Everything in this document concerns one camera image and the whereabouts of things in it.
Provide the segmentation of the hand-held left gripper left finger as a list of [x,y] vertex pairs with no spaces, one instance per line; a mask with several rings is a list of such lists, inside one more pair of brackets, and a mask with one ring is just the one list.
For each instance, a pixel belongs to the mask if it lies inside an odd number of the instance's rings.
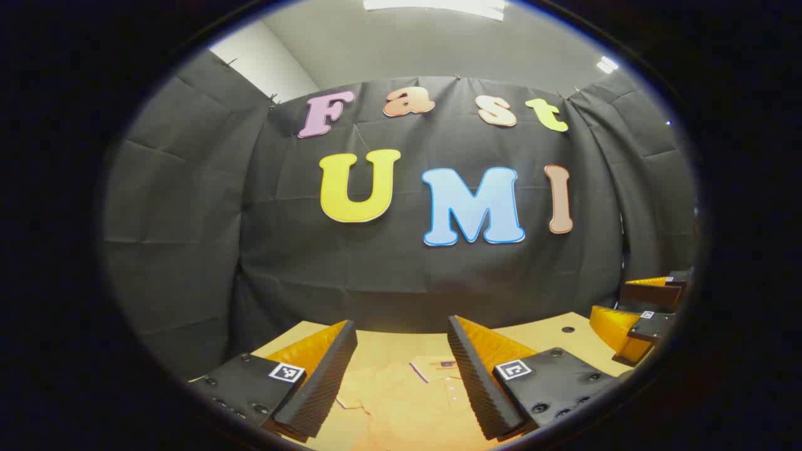
[[235,356],[188,386],[239,422],[306,442],[323,427],[357,345],[344,320],[267,357]]

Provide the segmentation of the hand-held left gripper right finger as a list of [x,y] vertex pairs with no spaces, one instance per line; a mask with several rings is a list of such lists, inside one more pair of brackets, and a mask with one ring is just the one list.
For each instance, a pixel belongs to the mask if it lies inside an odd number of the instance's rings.
[[450,350],[481,432],[503,442],[570,416],[620,384],[559,346],[534,351],[452,315]]

